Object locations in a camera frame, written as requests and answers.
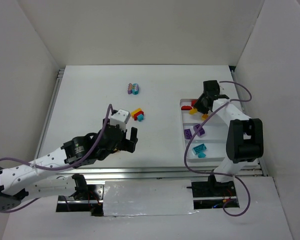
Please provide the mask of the teal studded lego brick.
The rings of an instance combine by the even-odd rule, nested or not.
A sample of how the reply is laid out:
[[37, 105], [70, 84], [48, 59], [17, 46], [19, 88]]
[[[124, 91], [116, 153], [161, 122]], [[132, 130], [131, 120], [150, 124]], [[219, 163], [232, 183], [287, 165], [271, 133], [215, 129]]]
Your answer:
[[204, 143], [202, 143], [202, 144], [200, 144], [200, 145], [197, 145], [197, 146], [193, 147], [193, 148], [192, 148], [192, 152], [193, 152], [195, 155], [198, 155], [199, 153], [204, 152], [206, 149], [207, 149], [207, 147], [205, 146]]

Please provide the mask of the small teal lego brick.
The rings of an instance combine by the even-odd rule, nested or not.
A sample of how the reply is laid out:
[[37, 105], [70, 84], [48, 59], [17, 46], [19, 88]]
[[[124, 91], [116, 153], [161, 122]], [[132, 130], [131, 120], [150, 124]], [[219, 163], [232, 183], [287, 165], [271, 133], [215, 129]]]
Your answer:
[[198, 157], [199, 159], [203, 159], [203, 158], [206, 157], [206, 154], [203, 153], [203, 152], [200, 152], [200, 153], [197, 155], [197, 157]]

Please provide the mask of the small yellow lego brick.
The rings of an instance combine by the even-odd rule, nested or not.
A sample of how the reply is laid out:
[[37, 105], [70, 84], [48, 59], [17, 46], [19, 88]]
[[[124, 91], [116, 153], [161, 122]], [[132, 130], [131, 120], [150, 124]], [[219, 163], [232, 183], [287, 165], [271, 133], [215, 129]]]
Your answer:
[[205, 121], [208, 117], [209, 117], [208, 114], [203, 114], [203, 115], [201, 116], [201, 120], [202, 120], [202, 121]]

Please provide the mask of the red studded lego brick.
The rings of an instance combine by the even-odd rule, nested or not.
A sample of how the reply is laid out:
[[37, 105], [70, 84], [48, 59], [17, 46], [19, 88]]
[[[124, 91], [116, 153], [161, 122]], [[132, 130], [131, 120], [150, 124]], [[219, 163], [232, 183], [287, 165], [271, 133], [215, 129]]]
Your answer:
[[193, 106], [196, 104], [196, 102], [197, 102], [196, 99], [192, 100], [192, 101], [191, 101], [191, 106], [193, 107]]

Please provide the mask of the pastel flower lego stack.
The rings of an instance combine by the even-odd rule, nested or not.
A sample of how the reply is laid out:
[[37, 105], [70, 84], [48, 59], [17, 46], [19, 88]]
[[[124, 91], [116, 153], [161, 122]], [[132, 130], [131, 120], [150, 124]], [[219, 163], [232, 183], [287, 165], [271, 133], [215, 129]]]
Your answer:
[[138, 83], [129, 83], [127, 87], [128, 95], [138, 95], [139, 94], [139, 84]]

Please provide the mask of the yellow red teal lego stack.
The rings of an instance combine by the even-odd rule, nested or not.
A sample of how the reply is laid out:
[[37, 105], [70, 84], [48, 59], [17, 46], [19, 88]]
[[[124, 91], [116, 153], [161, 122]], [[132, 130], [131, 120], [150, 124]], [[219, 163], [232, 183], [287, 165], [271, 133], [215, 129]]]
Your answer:
[[131, 112], [131, 117], [134, 121], [142, 122], [144, 120], [145, 114], [141, 108], [137, 108], [136, 110]]

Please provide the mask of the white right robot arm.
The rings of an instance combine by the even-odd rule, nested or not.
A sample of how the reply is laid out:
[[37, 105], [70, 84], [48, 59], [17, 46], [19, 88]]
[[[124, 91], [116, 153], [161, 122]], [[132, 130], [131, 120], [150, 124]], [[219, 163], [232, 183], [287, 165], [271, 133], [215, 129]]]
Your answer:
[[203, 93], [194, 104], [200, 113], [210, 113], [210, 118], [217, 115], [228, 127], [225, 158], [212, 173], [217, 183], [232, 181], [247, 163], [264, 154], [263, 122], [249, 117], [233, 104], [251, 101], [252, 94], [248, 92], [248, 95], [248, 99], [230, 98], [221, 93], [219, 81], [206, 80]]

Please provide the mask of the purple flower lego piece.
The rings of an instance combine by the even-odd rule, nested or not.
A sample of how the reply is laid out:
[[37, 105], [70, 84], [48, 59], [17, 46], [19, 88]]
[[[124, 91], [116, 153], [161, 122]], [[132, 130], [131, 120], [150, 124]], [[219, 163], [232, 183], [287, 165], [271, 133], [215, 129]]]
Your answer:
[[203, 137], [204, 134], [206, 133], [203, 127], [200, 124], [196, 124], [193, 126], [193, 130], [196, 132], [197, 131], [197, 136], [198, 137]]

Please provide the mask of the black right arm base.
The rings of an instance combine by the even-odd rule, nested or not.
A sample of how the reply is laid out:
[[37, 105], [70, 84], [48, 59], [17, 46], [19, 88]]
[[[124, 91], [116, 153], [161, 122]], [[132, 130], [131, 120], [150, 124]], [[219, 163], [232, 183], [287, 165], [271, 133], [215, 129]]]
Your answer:
[[239, 207], [233, 181], [226, 183], [216, 183], [211, 180], [193, 181], [187, 188], [192, 191], [195, 210], [222, 209], [225, 203], [227, 203], [226, 208]]

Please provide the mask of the purple studded lego brick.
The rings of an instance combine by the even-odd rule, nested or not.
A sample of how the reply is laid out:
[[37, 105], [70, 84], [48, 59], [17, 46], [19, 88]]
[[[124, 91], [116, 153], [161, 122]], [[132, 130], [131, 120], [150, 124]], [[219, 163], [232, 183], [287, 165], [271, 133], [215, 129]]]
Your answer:
[[189, 129], [189, 128], [187, 128], [187, 129], [184, 129], [184, 138], [186, 139], [186, 140], [190, 140], [191, 138], [192, 138], [192, 132], [191, 132], [191, 130]]

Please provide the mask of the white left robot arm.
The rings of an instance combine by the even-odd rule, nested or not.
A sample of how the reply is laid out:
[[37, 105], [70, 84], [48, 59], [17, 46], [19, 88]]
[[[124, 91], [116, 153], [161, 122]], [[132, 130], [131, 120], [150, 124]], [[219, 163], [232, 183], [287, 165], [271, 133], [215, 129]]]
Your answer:
[[137, 128], [132, 127], [130, 138], [127, 139], [126, 130], [107, 123], [98, 133], [75, 137], [52, 153], [31, 162], [10, 158], [10, 161], [20, 165], [0, 167], [0, 212], [12, 212], [30, 195], [31, 184], [57, 172], [93, 165], [117, 151], [133, 153], [138, 142], [137, 133]]

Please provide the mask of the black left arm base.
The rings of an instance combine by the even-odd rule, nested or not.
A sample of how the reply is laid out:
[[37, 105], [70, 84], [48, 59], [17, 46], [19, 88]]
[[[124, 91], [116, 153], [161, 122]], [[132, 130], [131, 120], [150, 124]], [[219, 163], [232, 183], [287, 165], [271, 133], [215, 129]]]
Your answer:
[[85, 177], [77, 173], [70, 179], [74, 181], [74, 193], [70, 196], [58, 196], [56, 212], [89, 212], [91, 216], [103, 217], [105, 185], [88, 184]]

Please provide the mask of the yellow and teal lego stack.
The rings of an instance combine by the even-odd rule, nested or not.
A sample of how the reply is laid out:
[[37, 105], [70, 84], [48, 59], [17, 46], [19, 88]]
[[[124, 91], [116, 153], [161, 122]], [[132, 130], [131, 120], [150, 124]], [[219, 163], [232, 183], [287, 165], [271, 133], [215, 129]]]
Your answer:
[[196, 114], [198, 112], [198, 110], [196, 109], [196, 108], [192, 108], [191, 110], [189, 110], [189, 114], [190, 115], [194, 115], [194, 114]]

